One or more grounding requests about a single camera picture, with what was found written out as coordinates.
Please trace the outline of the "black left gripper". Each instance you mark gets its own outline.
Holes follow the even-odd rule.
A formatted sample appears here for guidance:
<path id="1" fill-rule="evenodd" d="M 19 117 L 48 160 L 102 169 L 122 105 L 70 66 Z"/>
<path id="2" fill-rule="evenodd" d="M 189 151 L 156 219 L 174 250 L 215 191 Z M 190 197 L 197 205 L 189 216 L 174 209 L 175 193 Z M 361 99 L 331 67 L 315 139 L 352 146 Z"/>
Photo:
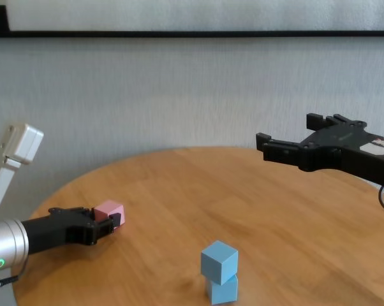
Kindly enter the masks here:
<path id="1" fill-rule="evenodd" d="M 48 215 L 23 221 L 29 255 L 68 244 L 94 245 L 121 225 L 122 214 L 96 215 L 93 208 L 50 208 Z"/>

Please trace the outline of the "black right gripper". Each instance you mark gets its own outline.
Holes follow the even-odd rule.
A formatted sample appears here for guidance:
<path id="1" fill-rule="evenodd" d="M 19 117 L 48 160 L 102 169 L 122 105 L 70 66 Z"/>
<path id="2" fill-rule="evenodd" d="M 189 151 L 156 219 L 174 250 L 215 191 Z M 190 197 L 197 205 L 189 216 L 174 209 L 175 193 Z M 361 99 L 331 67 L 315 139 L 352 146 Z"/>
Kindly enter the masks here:
<path id="1" fill-rule="evenodd" d="M 256 148 L 264 161 L 297 166 L 303 171 L 334 169 L 384 186 L 384 136 L 368 133 L 367 124 L 334 114 L 306 115 L 313 131 L 300 143 L 257 133 Z"/>

